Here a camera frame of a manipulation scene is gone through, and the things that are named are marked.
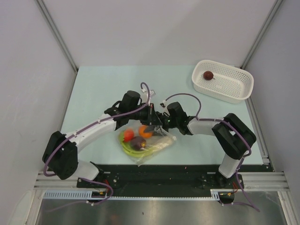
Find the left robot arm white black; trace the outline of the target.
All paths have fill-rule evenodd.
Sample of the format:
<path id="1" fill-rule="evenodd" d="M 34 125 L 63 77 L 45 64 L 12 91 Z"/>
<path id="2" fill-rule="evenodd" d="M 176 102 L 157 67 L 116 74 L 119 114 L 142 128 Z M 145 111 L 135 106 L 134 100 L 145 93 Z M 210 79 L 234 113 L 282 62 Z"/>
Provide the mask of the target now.
<path id="1" fill-rule="evenodd" d="M 160 126 L 162 123 L 150 102 L 154 95 L 153 90 L 144 90 L 142 94 L 129 90 L 121 101 L 106 109 L 95 122 L 67 134 L 54 132 L 42 157 L 44 175 L 57 176 L 61 180 L 75 176 L 86 179 L 95 188 L 101 186 L 104 178 L 100 169 L 93 162 L 79 160 L 78 154 L 100 136 L 119 129 L 130 120 Z"/>

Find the dark purple fake fruit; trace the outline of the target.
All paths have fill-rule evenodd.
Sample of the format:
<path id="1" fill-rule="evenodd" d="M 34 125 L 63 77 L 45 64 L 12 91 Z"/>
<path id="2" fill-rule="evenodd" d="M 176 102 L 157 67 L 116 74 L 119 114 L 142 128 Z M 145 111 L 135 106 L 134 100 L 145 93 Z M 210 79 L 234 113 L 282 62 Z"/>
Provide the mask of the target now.
<path id="1" fill-rule="evenodd" d="M 146 147 L 146 140 L 141 136 L 135 136 L 130 141 L 130 147 L 136 151 L 141 151 Z"/>
<path id="2" fill-rule="evenodd" d="M 210 80 L 214 79 L 214 74 L 211 71 L 205 71 L 203 73 L 203 77 L 205 80 L 210 81 Z"/>

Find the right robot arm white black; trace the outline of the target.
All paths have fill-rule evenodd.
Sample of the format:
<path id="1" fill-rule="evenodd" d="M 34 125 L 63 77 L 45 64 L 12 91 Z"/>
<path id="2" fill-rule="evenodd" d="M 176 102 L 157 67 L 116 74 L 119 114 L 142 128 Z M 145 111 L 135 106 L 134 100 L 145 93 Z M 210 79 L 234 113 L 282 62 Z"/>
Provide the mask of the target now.
<path id="1" fill-rule="evenodd" d="M 251 147 L 257 138 L 234 113 L 221 119 L 188 116 L 179 102 L 165 107 L 163 113 L 156 113 L 160 126 L 148 126 L 145 133 L 154 133 L 160 129 L 168 131 L 176 128 L 182 135 L 210 135 L 216 137 L 225 152 L 224 158 L 215 175 L 216 183 L 227 188 L 233 183 L 233 177 L 244 158 L 251 154 Z"/>

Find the clear zip top bag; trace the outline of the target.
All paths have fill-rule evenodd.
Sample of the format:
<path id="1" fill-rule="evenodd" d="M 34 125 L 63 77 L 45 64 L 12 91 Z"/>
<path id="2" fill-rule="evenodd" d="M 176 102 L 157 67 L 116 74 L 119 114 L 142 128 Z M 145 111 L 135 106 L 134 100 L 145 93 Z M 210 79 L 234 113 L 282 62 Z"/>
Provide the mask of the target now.
<path id="1" fill-rule="evenodd" d="M 161 127 L 147 126 L 140 122 L 125 126 L 118 134 L 121 149 L 137 166 L 145 164 L 176 141 L 176 136 Z"/>

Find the orange fake tangerine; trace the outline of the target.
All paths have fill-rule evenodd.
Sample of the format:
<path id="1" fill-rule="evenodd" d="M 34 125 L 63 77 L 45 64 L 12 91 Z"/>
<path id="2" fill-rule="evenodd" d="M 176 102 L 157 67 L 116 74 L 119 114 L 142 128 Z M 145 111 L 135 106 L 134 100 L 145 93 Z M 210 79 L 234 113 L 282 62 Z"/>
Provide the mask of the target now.
<path id="1" fill-rule="evenodd" d="M 139 127 L 138 129 L 138 134 L 139 136 L 143 137 L 143 138 L 151 138 L 153 136 L 153 132 L 152 131 L 146 131 L 147 126 L 146 125 L 142 125 Z"/>

